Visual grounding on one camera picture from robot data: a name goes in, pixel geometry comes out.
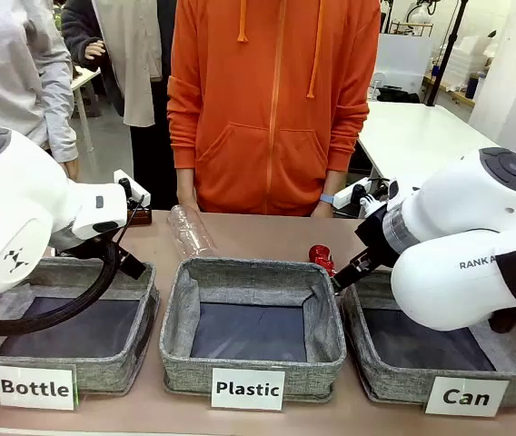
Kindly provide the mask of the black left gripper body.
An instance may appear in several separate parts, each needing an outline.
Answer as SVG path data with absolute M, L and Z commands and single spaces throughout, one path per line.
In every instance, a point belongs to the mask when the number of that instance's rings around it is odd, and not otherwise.
M 114 278 L 121 272 L 132 279 L 139 279 L 145 271 L 144 263 L 139 261 L 133 254 L 126 251 L 118 243 L 112 243 L 112 248 L 112 277 Z

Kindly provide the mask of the person's right hand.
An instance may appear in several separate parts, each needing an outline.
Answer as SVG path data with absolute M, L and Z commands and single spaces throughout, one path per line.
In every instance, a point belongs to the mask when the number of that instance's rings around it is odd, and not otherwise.
M 194 182 L 192 180 L 185 180 L 184 178 L 178 179 L 177 198 L 182 207 L 188 207 L 200 212 L 194 189 Z

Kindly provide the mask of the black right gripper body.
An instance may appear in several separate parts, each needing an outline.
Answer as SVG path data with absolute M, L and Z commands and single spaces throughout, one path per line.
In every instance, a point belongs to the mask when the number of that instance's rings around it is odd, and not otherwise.
M 364 269 L 372 271 L 380 266 L 392 268 L 399 254 L 387 242 L 383 233 L 383 219 L 387 214 L 387 205 L 371 213 L 355 230 L 356 235 L 365 245 L 365 249 L 355 257 Z

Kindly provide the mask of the hand of beige vest person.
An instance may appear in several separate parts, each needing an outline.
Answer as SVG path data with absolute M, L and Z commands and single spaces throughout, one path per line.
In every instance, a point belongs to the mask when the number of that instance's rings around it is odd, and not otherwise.
M 106 53 L 105 45 L 102 40 L 96 40 L 89 43 L 84 49 L 84 58 L 89 61 L 94 61 L 98 57 L 103 56 Z

